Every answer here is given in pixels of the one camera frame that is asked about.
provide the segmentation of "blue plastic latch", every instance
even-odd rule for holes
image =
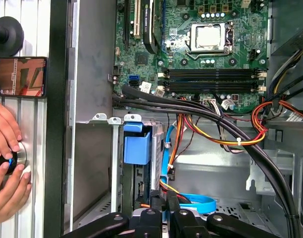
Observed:
[[[145,137],[126,136],[124,144],[124,163],[132,165],[146,165],[150,157],[151,132]]]
[[[141,122],[128,122],[123,126],[123,130],[140,133],[143,130],[143,124]]]
[[[211,197],[186,193],[182,193],[182,195],[187,197],[192,204],[180,204],[180,208],[194,209],[199,214],[206,214],[216,210],[216,201]]]

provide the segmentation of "label sticker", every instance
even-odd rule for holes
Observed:
[[[303,117],[300,116],[298,113],[292,113],[287,121],[302,121]]]
[[[142,82],[141,92],[150,93],[151,88],[152,88],[152,84],[151,83],[147,83],[145,81]]]

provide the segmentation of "capacitor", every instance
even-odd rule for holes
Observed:
[[[120,12],[120,13],[123,13],[124,12],[124,4],[122,3],[119,3],[117,6],[117,11]]]

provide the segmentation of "phone screen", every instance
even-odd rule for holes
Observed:
[[[0,95],[43,97],[46,58],[0,58]]]

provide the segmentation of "yellow wire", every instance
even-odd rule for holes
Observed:
[[[303,51],[301,51],[300,54],[296,56],[296,59],[295,59],[295,60],[299,59],[302,55],[303,55]],[[276,85],[276,87],[275,87],[274,93],[277,93],[279,84],[280,84],[281,81],[284,79],[284,77],[286,76],[287,72],[288,72],[288,71],[286,71],[286,72],[281,76],[281,78],[279,79],[279,81],[278,81],[278,83],[277,83],[277,85]]]
[[[211,136],[209,136],[208,134],[206,134],[204,131],[202,131],[200,128],[198,128],[195,124],[193,124],[193,126],[200,132],[202,133],[203,135],[205,135],[206,137],[209,137],[209,138],[212,138]],[[265,134],[258,140],[252,140],[252,141],[243,141],[241,142],[241,145],[251,145],[252,143],[259,143],[261,142],[263,139],[265,138]],[[231,141],[225,141],[223,143],[221,143],[220,141],[217,141],[217,140],[214,140],[216,143],[218,144],[227,144],[227,145],[238,145],[238,142],[231,142]]]
[[[177,190],[175,190],[173,187],[169,186],[168,184],[164,183],[163,181],[160,180],[160,183],[163,184],[163,185],[165,185],[166,187],[170,188],[175,193],[180,194],[180,192],[178,192]]]

